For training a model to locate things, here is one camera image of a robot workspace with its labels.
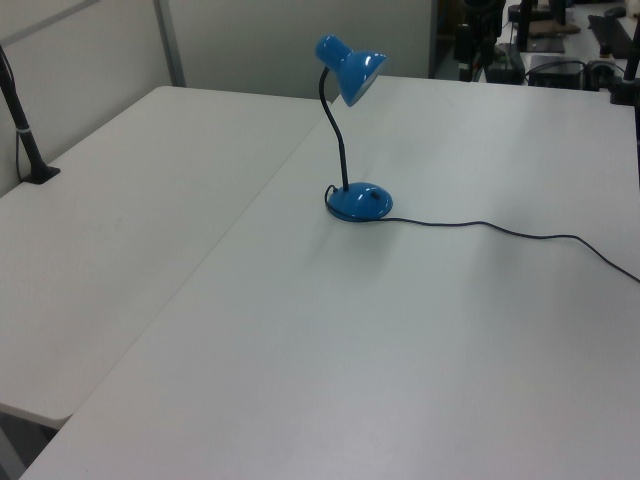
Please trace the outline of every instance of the blue lamp base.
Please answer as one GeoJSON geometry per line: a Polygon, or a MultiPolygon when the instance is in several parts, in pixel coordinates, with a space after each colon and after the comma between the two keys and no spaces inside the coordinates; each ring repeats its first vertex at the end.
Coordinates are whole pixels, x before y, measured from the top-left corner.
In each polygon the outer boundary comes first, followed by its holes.
{"type": "Polygon", "coordinates": [[[329,212],[347,222],[379,220],[391,211],[393,200],[385,189],[371,183],[349,184],[349,190],[335,190],[328,199],[329,212]]]}

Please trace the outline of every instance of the white desk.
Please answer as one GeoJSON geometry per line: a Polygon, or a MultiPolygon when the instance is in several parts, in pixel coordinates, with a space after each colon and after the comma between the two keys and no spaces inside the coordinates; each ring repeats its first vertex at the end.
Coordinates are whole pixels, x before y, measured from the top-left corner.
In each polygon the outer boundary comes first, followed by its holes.
{"type": "MultiPolygon", "coordinates": [[[[384,77],[336,105],[393,215],[571,232],[640,272],[632,109],[384,77]]],[[[573,242],[343,223],[339,178],[321,122],[24,479],[635,480],[640,286],[573,242]]]]}
{"type": "Polygon", "coordinates": [[[161,88],[0,199],[0,410],[60,427],[322,115],[161,88]]]}

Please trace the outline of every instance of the floor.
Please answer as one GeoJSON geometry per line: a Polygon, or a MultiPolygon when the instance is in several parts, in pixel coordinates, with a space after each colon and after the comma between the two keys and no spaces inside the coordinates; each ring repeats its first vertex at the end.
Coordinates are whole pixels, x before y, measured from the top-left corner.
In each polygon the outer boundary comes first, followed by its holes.
{"type": "Polygon", "coordinates": [[[0,413],[0,480],[18,480],[56,431],[0,413]]]}

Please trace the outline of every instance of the gray wall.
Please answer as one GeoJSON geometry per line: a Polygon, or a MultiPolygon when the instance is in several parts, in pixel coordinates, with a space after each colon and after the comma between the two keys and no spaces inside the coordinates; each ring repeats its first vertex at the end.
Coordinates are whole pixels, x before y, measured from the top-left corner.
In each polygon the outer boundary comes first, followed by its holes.
{"type": "MultiPolygon", "coordinates": [[[[100,0],[4,50],[47,163],[155,87],[170,85],[153,0],[100,0]]],[[[0,196],[17,184],[14,136],[2,99],[0,196]]]]}
{"type": "MultiPolygon", "coordinates": [[[[432,0],[161,0],[186,85],[317,98],[315,44],[326,33],[389,56],[386,75],[427,77],[432,0]]],[[[330,97],[335,97],[332,86],[330,97]]]]}

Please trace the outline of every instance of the blue lamp shade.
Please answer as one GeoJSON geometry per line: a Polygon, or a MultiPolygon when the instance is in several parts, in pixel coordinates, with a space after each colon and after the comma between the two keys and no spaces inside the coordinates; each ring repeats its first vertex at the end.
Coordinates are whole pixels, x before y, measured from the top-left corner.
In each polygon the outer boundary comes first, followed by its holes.
{"type": "Polygon", "coordinates": [[[349,107],[360,100],[387,60],[380,53],[354,52],[335,35],[320,39],[316,56],[335,73],[340,94],[349,107]]]}

